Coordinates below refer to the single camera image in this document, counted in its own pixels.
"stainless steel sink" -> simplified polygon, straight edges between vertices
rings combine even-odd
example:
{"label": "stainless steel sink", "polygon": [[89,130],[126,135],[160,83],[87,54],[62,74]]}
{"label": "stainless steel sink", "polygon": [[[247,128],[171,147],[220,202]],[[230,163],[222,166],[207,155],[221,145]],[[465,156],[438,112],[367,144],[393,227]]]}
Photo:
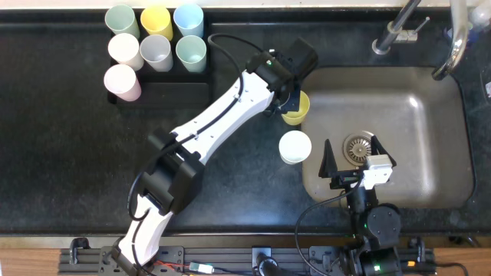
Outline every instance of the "stainless steel sink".
{"label": "stainless steel sink", "polygon": [[318,177],[329,139],[339,170],[371,153],[374,134],[397,161],[381,202],[399,207],[452,208],[473,191],[473,171],[460,89],[452,77],[434,81],[432,68],[343,67],[310,74],[302,90],[311,101],[302,124],[312,141],[303,162],[307,192],[317,201],[337,196]]}

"wooden floor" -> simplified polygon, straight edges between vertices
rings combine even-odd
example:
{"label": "wooden floor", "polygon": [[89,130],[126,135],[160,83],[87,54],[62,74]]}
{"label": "wooden floor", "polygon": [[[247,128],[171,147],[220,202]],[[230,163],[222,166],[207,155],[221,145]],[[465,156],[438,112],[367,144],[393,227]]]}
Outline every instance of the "wooden floor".
{"label": "wooden floor", "polygon": [[[58,249],[0,249],[0,276],[56,275]],[[437,248],[440,263],[459,262],[469,275],[491,276],[491,248]],[[438,275],[463,275],[460,268],[439,268]]]}

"sink drain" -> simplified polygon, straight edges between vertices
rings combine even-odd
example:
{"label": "sink drain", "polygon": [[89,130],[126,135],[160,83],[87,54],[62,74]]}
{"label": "sink drain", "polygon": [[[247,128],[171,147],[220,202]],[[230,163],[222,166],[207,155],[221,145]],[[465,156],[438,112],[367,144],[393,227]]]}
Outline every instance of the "sink drain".
{"label": "sink drain", "polygon": [[371,155],[371,137],[374,134],[368,131],[353,133],[346,137],[343,145],[343,153],[346,160],[355,166],[361,166]]}

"chrome faucet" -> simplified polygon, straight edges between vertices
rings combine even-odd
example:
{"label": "chrome faucet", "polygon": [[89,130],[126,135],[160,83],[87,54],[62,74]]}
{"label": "chrome faucet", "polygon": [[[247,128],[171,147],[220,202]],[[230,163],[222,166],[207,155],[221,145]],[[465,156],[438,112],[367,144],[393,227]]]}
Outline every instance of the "chrome faucet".
{"label": "chrome faucet", "polygon": [[[387,28],[381,37],[375,39],[372,43],[372,49],[375,53],[388,53],[393,43],[409,43],[417,40],[417,32],[429,21],[429,18],[414,31],[405,31],[403,26],[420,2],[421,0],[410,0],[400,10],[399,15],[387,24]],[[466,0],[450,0],[450,10],[452,12],[453,25],[452,48],[443,65],[435,69],[431,74],[433,79],[437,81],[444,79],[458,65],[462,59],[463,52],[466,50],[467,36],[469,34]]]}

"plastic cup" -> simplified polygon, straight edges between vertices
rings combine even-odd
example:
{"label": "plastic cup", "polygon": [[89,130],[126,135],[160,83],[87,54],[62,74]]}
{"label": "plastic cup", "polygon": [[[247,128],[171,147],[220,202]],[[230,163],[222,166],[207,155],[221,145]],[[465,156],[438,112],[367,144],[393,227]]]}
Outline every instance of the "plastic cup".
{"label": "plastic cup", "polygon": [[283,135],[278,147],[282,160],[289,165],[294,165],[307,159],[312,150],[312,143],[307,134],[292,130]]}
{"label": "plastic cup", "polygon": [[206,44],[195,35],[181,38],[176,46],[177,57],[189,72],[203,72],[206,68]]}
{"label": "plastic cup", "polygon": [[310,109],[310,100],[304,91],[300,91],[300,108],[298,111],[290,111],[282,114],[285,123],[290,126],[297,126],[305,120],[308,110]]}
{"label": "plastic cup", "polygon": [[155,71],[167,72],[174,65],[170,42],[162,35],[153,34],[147,36],[141,41],[140,53]]}
{"label": "plastic cup", "polygon": [[109,55],[119,64],[126,64],[133,70],[142,68],[145,61],[140,54],[140,44],[131,34],[117,34],[109,41],[107,46]]}
{"label": "plastic cup", "polygon": [[174,22],[183,36],[203,37],[203,10],[196,4],[181,5],[174,12]]}
{"label": "plastic cup", "polygon": [[169,41],[172,40],[172,23],[170,13],[164,6],[152,6],[145,8],[140,16],[142,26],[149,35],[163,35]]}
{"label": "plastic cup", "polygon": [[141,95],[135,71],[125,64],[116,64],[104,75],[104,86],[125,101],[134,101]]}
{"label": "plastic cup", "polygon": [[106,12],[104,18],[106,26],[114,34],[130,34],[135,38],[140,38],[140,29],[138,28],[135,13],[130,6],[117,5]]}

